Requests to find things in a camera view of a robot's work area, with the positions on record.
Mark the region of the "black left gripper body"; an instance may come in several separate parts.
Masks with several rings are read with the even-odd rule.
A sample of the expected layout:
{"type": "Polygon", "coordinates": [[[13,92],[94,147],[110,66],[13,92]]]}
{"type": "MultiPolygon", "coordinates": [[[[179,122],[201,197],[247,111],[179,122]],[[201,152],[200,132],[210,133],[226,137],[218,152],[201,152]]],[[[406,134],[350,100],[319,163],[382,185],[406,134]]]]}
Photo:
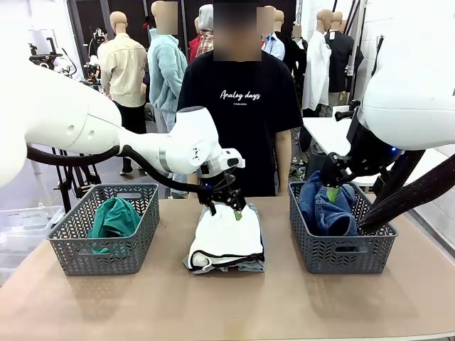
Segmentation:
{"type": "Polygon", "coordinates": [[[199,184],[204,191],[198,193],[199,203],[209,205],[211,202],[227,202],[230,198],[230,187],[235,182],[235,176],[230,173],[221,173],[212,178],[200,178],[199,184]]]}

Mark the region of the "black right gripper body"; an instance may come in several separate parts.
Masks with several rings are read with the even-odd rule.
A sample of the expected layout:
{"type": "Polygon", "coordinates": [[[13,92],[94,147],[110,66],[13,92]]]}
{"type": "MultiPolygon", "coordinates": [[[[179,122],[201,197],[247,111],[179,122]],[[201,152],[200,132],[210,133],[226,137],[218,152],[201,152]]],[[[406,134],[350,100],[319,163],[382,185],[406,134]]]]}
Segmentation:
{"type": "Polygon", "coordinates": [[[350,143],[348,168],[355,176],[375,175],[402,154],[401,149],[381,141],[358,122],[351,123],[347,140],[350,143]]]}

